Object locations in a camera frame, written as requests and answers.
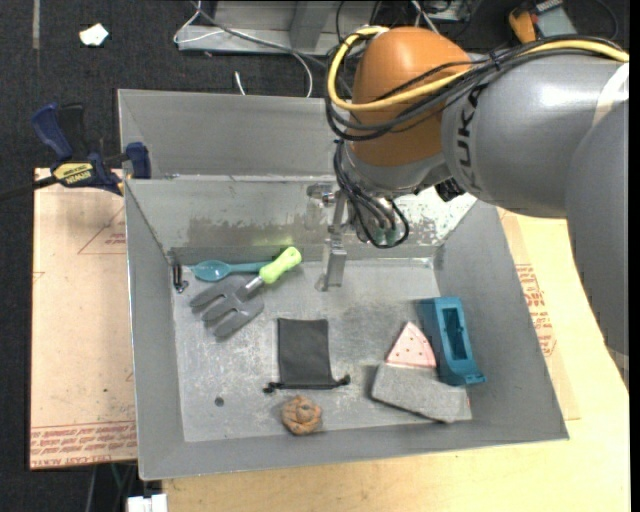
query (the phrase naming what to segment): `gray sponge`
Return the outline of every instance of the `gray sponge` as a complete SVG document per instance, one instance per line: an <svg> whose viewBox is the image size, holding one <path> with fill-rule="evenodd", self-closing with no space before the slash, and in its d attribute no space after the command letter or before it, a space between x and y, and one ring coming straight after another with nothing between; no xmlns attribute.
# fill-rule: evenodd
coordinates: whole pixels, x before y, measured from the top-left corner
<svg viewBox="0 0 640 512"><path fill-rule="evenodd" d="M471 419L465 388L440 382L432 368L381 364L371 395L380 402L444 423Z"/></svg>

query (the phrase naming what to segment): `metal tray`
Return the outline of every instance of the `metal tray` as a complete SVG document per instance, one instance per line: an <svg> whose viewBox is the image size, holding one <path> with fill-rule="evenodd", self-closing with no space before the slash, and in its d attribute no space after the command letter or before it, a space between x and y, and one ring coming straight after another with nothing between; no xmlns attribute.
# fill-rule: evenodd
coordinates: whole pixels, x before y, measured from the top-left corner
<svg viewBox="0 0 640 512"><path fill-rule="evenodd" d="M319 292L314 284L329 214L305 190L331 180L332 148L322 142L329 136L323 129L315 145L308 134L296 135L296 122L308 117L309 126L319 126L321 101L140 91L120 91L120 99L123 144L143 140L156 159L154 179L128 181L125 192L143 479L567 437L495 208L468 199L446 207L429 196L407 199L403 206L415 231L411 242L381 258L380 251L347 238L343 286ZM190 139L179 137L204 140L207 116L221 112L229 126L244 122L251 131L254 124L243 116L245 109L251 109L253 120L282 121L283 112L297 119L293 129L279 125L281 147L295 155L271 151L259 159L236 148L232 162L224 155L234 150L213 136L205 148L165 147L171 144L168 119L173 128L193 132ZM163 120L165 128L159 129ZM297 145L296 137L301 138ZM158 144L162 150L156 152ZM286 168L305 144L306 158L317 164L314 172ZM219 168L212 162L206 172L207 151L210 160L217 153L234 165ZM253 174L252 163L259 167ZM278 176L269 169L277 169ZM160 173L181 177L167 180ZM188 307L189 298L207 284L185 270L186 290L180 294L172 285L174 262L264 260L287 245L301 249L303 263L264 288L264 312L224 341L216 340ZM485 384L469 389L473 420L452 425L369 398L375 367L404 323L417 321L416 301L438 295L461 298L474 356L487 377ZM292 436L279 422L281 405L295 391L262 392L278 377L279 317L328 319L334 376L352 377L348 386L308 393L323 407L324 422L321 432L306 438Z"/></svg>

